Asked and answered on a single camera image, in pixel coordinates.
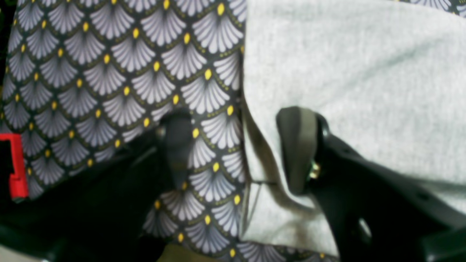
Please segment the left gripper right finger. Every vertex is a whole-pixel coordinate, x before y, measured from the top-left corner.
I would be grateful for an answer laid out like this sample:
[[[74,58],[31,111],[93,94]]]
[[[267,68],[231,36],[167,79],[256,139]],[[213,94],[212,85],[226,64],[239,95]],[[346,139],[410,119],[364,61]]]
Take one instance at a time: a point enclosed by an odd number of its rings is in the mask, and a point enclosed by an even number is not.
[[[319,204],[342,262],[464,262],[465,215],[371,162],[302,107],[275,118],[287,187]]]

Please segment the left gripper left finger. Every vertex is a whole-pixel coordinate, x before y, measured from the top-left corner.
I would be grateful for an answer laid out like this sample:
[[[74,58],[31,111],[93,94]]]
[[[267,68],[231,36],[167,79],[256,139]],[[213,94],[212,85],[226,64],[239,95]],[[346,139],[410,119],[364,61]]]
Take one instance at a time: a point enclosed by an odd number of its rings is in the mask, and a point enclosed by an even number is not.
[[[124,145],[33,201],[1,214],[1,251],[37,262],[132,262],[150,207],[182,189],[193,123],[175,109]]]

